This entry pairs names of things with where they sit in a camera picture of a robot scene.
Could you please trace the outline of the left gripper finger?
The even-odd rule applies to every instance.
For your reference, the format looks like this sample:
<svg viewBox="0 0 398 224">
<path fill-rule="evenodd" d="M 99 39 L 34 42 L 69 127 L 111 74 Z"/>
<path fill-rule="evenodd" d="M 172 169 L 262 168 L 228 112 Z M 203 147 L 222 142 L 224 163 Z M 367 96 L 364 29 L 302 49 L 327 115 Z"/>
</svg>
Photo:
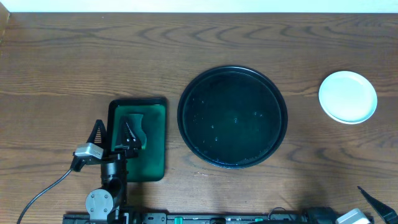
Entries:
<svg viewBox="0 0 398 224">
<path fill-rule="evenodd" d="M 132 123 L 127 116 L 123 116 L 119 122 L 118 140 L 115 149 L 117 150 L 139 150 L 142 149 L 141 140 L 133 131 Z"/>
<path fill-rule="evenodd" d="M 87 143 L 92 143 L 100 148 L 106 149 L 107 143 L 107 132 L 105 125 L 101 119 L 97 119 L 88 137 Z"/>
</svg>

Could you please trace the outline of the dark green sponge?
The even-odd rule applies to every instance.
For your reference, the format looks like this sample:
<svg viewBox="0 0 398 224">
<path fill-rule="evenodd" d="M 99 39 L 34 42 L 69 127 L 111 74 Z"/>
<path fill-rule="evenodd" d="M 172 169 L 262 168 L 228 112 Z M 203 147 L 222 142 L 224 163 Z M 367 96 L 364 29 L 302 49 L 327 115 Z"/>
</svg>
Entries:
<svg viewBox="0 0 398 224">
<path fill-rule="evenodd" d="M 137 134 L 137 137 L 141 140 L 142 149 L 145 149 L 147 146 L 147 136 L 142 128 L 142 114 L 127 114 L 124 115 L 129 118 L 132 123 L 133 131 Z"/>
</svg>

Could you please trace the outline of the mint plate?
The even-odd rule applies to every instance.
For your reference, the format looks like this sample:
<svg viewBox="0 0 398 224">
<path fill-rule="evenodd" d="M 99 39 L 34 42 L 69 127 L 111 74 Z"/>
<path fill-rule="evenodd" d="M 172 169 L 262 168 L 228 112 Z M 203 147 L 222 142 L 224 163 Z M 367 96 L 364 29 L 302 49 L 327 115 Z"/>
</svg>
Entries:
<svg viewBox="0 0 398 224">
<path fill-rule="evenodd" d="M 327 76 L 318 91 L 318 100 L 324 112 L 354 119 L 377 109 L 377 93 L 362 75 L 351 71 L 338 71 Z"/>
<path fill-rule="evenodd" d="M 363 123 L 365 121 L 367 121 L 373 114 L 372 113 L 368 113 L 364 116 L 359 116 L 359 117 L 355 117 L 354 119 L 345 119 L 345 118 L 341 118 L 341 117 L 337 117 L 332 115 L 331 113 L 329 113 L 328 111 L 325 112 L 331 119 L 339 122 L 339 123 L 343 123 L 343 124 L 349 124 L 349 125 L 354 125 L 354 124 L 360 124 Z"/>
</svg>

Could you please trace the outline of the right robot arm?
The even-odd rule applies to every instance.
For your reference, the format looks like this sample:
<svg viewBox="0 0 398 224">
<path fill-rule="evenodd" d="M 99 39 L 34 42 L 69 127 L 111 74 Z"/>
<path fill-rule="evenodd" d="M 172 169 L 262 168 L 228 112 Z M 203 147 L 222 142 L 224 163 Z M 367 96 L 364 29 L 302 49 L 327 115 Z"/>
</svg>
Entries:
<svg viewBox="0 0 398 224">
<path fill-rule="evenodd" d="M 397 212 L 390 206 L 382 203 L 376 198 L 370 196 L 363 188 L 358 186 L 360 193 L 366 199 L 368 204 L 381 217 L 386 224 L 397 224 Z M 338 216 L 335 211 L 329 207 L 309 208 L 303 211 L 307 217 L 308 223 L 331 223 L 331 224 L 370 224 L 371 217 L 367 217 L 360 209 L 354 208 L 348 213 Z"/>
</svg>

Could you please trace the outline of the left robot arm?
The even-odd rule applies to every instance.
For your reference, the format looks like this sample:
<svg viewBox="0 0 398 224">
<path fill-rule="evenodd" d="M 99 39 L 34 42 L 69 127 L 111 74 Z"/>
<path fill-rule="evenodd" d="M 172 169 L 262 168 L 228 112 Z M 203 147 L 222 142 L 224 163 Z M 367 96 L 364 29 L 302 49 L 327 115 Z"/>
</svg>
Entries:
<svg viewBox="0 0 398 224">
<path fill-rule="evenodd" d="M 73 153 L 72 171 L 79 172 L 85 165 L 101 166 L 101 187 L 91 191 L 85 201 L 89 223 L 141 222 L 141 216 L 127 205 L 127 160 L 138 156 L 142 143 L 125 116 L 120 120 L 118 137 L 121 144 L 108 151 L 106 130 L 98 119 L 87 142 Z"/>
</svg>

